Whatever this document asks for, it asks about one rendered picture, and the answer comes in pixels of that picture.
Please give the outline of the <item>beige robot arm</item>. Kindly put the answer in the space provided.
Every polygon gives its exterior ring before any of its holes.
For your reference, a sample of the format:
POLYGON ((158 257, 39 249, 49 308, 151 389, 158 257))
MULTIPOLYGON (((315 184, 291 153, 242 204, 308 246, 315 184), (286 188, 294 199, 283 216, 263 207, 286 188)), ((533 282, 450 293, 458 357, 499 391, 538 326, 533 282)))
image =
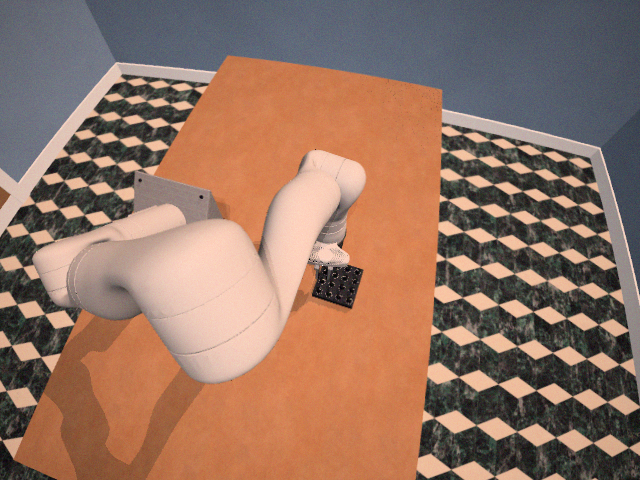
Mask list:
POLYGON ((274 196, 258 253, 236 222, 186 224, 163 204, 49 244, 32 262, 56 305, 109 320, 142 309, 189 377, 223 383, 274 348, 320 232, 344 227, 365 183, 358 162, 312 150, 274 196))

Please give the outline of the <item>black knob box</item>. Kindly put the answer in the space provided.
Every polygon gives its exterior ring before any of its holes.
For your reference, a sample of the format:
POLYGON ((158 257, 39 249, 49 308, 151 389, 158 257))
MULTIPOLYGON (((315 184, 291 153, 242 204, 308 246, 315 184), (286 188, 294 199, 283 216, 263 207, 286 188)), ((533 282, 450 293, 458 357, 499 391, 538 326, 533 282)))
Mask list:
POLYGON ((329 280, 327 266, 322 266, 312 296, 352 309, 364 270, 350 266, 333 267, 329 280))

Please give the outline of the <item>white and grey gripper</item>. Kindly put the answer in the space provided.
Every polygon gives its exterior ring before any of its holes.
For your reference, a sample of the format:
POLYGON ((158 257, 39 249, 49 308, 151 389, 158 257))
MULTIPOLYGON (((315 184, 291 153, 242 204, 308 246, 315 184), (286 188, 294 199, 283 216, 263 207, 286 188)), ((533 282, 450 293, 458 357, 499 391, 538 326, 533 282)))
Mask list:
POLYGON ((319 279, 320 266, 327 266, 326 279, 330 278, 333 267, 345 267, 349 263, 349 254, 342 250, 346 237, 346 223, 344 227, 335 233, 319 234, 307 264, 314 265, 316 279, 319 279))

